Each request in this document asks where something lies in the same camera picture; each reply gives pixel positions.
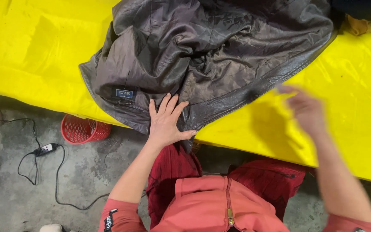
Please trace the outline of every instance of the pink jacket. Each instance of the pink jacket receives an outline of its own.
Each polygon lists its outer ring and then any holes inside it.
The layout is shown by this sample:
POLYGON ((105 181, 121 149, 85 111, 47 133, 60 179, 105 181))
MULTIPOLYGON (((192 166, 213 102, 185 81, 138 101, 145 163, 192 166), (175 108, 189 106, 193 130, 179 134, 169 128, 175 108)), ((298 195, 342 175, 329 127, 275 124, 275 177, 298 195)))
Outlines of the pink jacket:
MULTIPOLYGON (((371 232, 371 223, 335 215, 330 220, 333 223, 326 229, 332 228, 325 231, 371 232)), ((244 232, 289 232, 270 203, 239 182, 220 176, 178 179, 175 198, 150 232, 225 232, 231 226, 244 232)), ((103 231, 146 231, 137 204, 109 199, 100 221, 99 232, 103 231)))

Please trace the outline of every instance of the hand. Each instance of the hand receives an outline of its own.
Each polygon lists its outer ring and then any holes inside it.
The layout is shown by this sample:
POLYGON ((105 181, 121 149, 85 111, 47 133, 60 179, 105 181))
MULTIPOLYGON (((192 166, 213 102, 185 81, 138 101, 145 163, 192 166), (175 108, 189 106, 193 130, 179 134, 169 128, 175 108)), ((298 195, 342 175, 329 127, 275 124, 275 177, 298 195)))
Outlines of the hand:
POLYGON ((177 128, 177 120, 188 102, 181 102, 176 107, 178 95, 171 98, 171 94, 162 99, 158 113, 155 110, 154 100, 150 99, 151 127, 148 142, 162 149, 165 146, 180 140, 189 140, 197 134, 196 130, 180 132, 177 128))
POLYGON ((303 90, 284 85, 279 88, 280 93, 297 92, 287 99, 289 107, 294 111, 294 117, 302 129, 312 138, 326 132, 322 104, 319 100, 310 97, 303 90))

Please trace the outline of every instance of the sleeve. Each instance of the sleeve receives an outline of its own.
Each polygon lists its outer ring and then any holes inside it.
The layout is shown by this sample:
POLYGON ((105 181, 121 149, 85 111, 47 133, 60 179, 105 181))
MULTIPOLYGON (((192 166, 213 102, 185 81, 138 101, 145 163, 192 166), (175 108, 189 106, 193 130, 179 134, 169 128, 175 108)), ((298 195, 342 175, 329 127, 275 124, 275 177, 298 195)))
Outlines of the sleeve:
POLYGON ((329 214, 323 232, 371 232, 371 223, 329 214))
POLYGON ((108 199, 98 232, 146 232, 137 211, 138 204, 108 199))

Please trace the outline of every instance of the person's left hand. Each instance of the person's left hand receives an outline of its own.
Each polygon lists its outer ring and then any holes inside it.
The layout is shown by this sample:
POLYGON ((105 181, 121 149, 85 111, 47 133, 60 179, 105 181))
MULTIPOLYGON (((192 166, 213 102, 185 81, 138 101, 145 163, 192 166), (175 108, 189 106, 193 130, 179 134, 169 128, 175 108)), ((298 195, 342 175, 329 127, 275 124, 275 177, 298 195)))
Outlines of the person's left hand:
POLYGON ((158 113, 155 110, 154 100, 150 99, 151 127, 148 142, 162 149, 165 146, 180 140, 189 140, 197 134, 196 130, 180 132, 177 128, 177 120, 188 102, 181 102, 176 107, 178 95, 171 97, 170 93, 163 98, 158 113))

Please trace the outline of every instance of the person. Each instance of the person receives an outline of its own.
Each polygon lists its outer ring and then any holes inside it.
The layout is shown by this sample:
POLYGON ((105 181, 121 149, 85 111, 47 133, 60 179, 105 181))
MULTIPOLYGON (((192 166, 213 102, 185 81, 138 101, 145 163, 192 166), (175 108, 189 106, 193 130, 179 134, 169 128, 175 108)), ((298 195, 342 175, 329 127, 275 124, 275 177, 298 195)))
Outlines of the person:
MULTIPOLYGON (((313 140, 317 181, 328 212, 325 232, 371 232, 371 202, 348 170, 326 130, 321 103, 303 90, 281 86, 301 128, 313 140)), ((273 159, 246 163, 228 176, 202 176, 193 153, 180 140, 197 134, 178 131, 176 123, 188 102, 167 94, 158 109, 150 100, 150 136, 109 195, 99 232, 145 232, 137 215, 146 194, 150 232, 288 232, 283 224, 287 201, 309 168, 273 159)))

